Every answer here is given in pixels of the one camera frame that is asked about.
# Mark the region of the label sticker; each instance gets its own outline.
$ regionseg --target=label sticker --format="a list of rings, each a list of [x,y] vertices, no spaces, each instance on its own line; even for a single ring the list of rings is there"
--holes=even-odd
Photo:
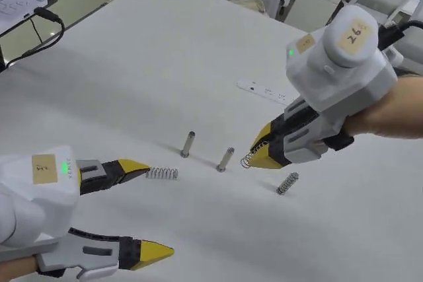
[[[311,34],[306,35],[304,38],[301,38],[297,42],[297,49],[300,54],[307,51],[309,48],[314,46],[316,41]]]
[[[355,18],[347,31],[339,38],[338,46],[345,52],[356,55],[370,34],[370,26],[362,19]]]
[[[58,182],[55,155],[32,156],[32,181],[34,184],[49,184]]]

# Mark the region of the metal pin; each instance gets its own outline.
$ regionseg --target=metal pin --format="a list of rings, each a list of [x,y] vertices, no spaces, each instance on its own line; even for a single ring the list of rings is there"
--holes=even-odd
[[[223,156],[223,159],[220,162],[220,164],[216,167],[216,170],[218,170],[219,172],[225,172],[226,166],[227,166],[229,160],[231,160],[231,157],[232,157],[234,152],[235,152],[234,148],[229,148],[226,151],[225,155]]]
[[[190,156],[190,149],[192,146],[192,143],[194,142],[194,138],[196,137],[196,133],[191,131],[188,134],[188,138],[186,138],[185,146],[183,150],[181,150],[180,155],[182,158],[188,158]]]
[[[291,186],[293,186],[294,185],[294,183],[296,182],[296,181],[298,181],[298,178],[299,178],[299,175],[298,175],[298,173],[297,172],[294,172],[294,173],[291,173],[287,178],[286,178],[286,180],[284,180],[283,182],[282,182],[282,184],[280,184],[280,186],[279,186],[279,188],[278,188],[278,190],[277,190],[277,193],[279,194],[279,195],[285,195],[286,194],[286,192],[288,192],[288,190],[291,188]]]

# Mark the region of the cable connector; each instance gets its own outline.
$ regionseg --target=cable connector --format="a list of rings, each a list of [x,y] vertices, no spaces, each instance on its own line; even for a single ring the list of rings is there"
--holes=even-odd
[[[386,50],[388,47],[392,46],[395,42],[404,38],[405,34],[401,27],[397,24],[393,26],[380,26],[379,27],[379,44],[378,48],[381,51]]]
[[[55,13],[42,7],[35,8],[34,14],[52,22],[60,23],[61,21],[59,16],[57,16]]]

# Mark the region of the white cabinet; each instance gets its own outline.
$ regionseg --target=white cabinet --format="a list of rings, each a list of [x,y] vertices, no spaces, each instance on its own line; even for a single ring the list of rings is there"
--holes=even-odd
[[[306,32],[326,25],[341,0],[295,0],[285,23]]]

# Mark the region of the black cable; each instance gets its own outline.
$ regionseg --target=black cable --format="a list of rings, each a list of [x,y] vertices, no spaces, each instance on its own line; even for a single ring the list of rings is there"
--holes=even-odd
[[[401,31],[404,32],[405,30],[407,30],[411,26],[414,26],[416,28],[423,30],[423,22],[419,21],[419,20],[411,20],[411,21],[404,22],[404,23],[399,25],[399,28],[400,28]]]
[[[33,29],[34,29],[35,33],[37,33],[37,37],[38,37],[38,39],[39,39],[40,43],[42,44],[41,35],[38,33],[38,30],[37,30],[37,28],[35,27],[35,23],[34,23],[34,21],[33,21],[32,19],[29,19],[29,21],[31,22],[32,27],[33,27]]]
[[[395,42],[405,37],[404,31],[411,26],[423,30],[423,22],[412,20],[400,24],[394,24],[393,26],[380,26],[379,27],[379,50],[386,50],[389,46],[392,46]]]
[[[60,24],[61,30],[60,30],[58,37],[52,43],[50,43],[46,46],[43,46],[43,47],[38,48],[38,49],[29,50],[29,51],[23,53],[20,57],[17,57],[16,59],[12,59],[10,62],[8,62],[8,64],[6,64],[5,69],[8,69],[13,63],[16,63],[17,61],[20,61],[20,60],[25,59],[27,57],[33,56],[34,54],[40,53],[40,52],[42,52],[46,49],[50,49],[52,46],[56,45],[63,38],[63,35],[65,34],[65,24],[59,18],[59,16],[57,16],[56,14],[54,14],[53,12],[51,12],[50,10],[47,10],[45,8],[36,8],[34,10],[34,14],[39,16],[39,17],[42,17],[46,20]]]

